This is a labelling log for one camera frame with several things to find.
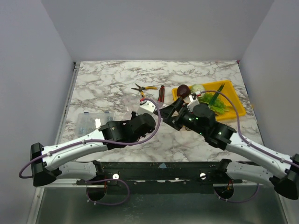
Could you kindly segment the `green celery stalk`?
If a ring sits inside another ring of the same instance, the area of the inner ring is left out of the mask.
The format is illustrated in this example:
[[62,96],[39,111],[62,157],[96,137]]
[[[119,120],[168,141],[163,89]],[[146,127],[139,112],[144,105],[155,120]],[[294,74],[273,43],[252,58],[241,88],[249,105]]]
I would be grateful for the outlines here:
[[225,103],[218,97],[211,103],[213,98],[214,93],[205,93],[202,97],[199,97],[199,102],[206,103],[216,114],[225,114],[229,111]]

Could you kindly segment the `green scallion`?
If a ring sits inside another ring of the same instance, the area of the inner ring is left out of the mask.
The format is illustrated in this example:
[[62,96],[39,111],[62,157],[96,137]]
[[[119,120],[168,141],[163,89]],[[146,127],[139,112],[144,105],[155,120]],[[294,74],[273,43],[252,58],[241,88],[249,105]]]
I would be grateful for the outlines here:
[[219,93],[223,90],[224,88],[224,84],[222,84],[218,90],[216,91],[216,93],[213,95],[213,97],[211,98],[210,102],[209,102],[209,108],[212,108],[212,106],[214,106],[214,104],[216,103],[216,100],[219,96]]

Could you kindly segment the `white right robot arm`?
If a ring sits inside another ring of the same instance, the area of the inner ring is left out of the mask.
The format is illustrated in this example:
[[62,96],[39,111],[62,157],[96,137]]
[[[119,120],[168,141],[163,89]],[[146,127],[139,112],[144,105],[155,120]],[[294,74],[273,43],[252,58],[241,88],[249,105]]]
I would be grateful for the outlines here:
[[177,100],[161,111],[164,123],[176,130],[187,127],[202,135],[209,145],[238,154],[253,162],[243,164],[222,160],[215,178],[221,183],[229,179],[248,180],[271,185],[274,190],[291,200],[299,198],[299,156],[293,157],[272,151],[238,134],[235,129],[216,121],[206,104],[198,104],[190,111]]

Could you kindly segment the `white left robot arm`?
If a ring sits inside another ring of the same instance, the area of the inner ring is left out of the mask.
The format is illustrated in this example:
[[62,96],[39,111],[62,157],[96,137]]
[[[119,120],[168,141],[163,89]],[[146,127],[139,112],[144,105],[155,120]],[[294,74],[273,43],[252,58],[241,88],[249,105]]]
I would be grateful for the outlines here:
[[35,143],[31,146],[31,172],[33,185],[41,187],[57,179],[81,179],[99,184],[103,172],[92,162],[77,162],[89,154],[147,142],[157,133],[161,120],[167,118],[179,101],[157,108],[151,100],[143,100],[131,119],[111,120],[77,139],[52,146]]

